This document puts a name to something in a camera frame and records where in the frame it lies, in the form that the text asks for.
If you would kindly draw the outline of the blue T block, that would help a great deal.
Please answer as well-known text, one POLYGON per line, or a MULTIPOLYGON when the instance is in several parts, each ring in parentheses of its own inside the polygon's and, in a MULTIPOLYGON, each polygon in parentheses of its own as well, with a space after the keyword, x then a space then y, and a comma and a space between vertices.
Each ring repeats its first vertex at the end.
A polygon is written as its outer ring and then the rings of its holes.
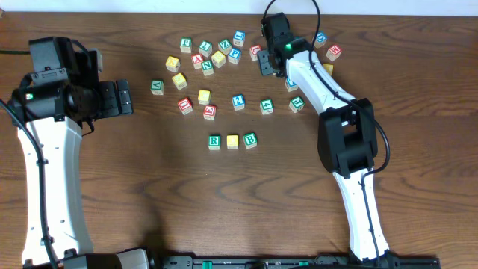
POLYGON ((285 86, 288 92, 292 92, 298 89, 298 86, 295 82, 291 81, 289 78, 285 80, 285 86))

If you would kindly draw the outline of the green B block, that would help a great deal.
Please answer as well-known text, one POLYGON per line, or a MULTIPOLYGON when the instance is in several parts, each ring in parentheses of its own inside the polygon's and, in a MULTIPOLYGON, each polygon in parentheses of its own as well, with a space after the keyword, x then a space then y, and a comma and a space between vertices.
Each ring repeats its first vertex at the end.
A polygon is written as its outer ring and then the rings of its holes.
POLYGON ((247 149, 254 148, 258 145, 258 140, 254 132, 245 134, 243 136, 244 144, 247 149))

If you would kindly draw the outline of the yellow O block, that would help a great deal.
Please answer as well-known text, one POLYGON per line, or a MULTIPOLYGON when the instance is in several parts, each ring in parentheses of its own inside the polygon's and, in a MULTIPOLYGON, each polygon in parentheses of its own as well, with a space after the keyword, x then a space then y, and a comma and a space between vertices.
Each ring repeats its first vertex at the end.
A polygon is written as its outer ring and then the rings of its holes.
POLYGON ((238 149, 239 136, 237 134, 228 134, 226 137, 227 149, 238 149))

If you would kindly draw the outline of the green R block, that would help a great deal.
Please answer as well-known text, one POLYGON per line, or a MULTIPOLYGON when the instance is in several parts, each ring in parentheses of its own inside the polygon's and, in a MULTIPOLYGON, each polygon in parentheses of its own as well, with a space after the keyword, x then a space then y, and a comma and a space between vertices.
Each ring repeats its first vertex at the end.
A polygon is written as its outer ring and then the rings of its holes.
POLYGON ((220 150, 221 139, 219 135, 210 135, 208 137, 208 148, 210 150, 220 150))

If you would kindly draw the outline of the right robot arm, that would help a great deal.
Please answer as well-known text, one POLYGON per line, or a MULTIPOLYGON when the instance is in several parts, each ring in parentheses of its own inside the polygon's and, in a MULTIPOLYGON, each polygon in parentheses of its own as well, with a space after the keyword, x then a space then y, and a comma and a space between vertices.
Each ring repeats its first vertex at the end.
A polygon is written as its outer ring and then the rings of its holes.
POLYGON ((261 20, 267 42, 261 71, 289 78, 318 113, 317 151, 341 191, 350 229, 350 250, 361 262, 380 259, 389 246, 382 233, 373 193, 377 135, 384 133, 368 99, 356 99, 342 89, 319 61, 313 45, 291 31, 283 13, 261 20))

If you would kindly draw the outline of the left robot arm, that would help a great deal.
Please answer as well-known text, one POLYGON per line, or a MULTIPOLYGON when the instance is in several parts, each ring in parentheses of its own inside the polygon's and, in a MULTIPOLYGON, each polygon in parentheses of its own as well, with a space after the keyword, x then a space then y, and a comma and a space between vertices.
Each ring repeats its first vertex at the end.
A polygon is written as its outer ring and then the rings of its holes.
POLYGON ((102 55, 67 37, 29 43, 34 69, 4 109, 18 129, 27 175, 25 268, 153 268, 144 247, 96 253, 81 199, 83 128, 133 112, 128 82, 100 81, 102 55))

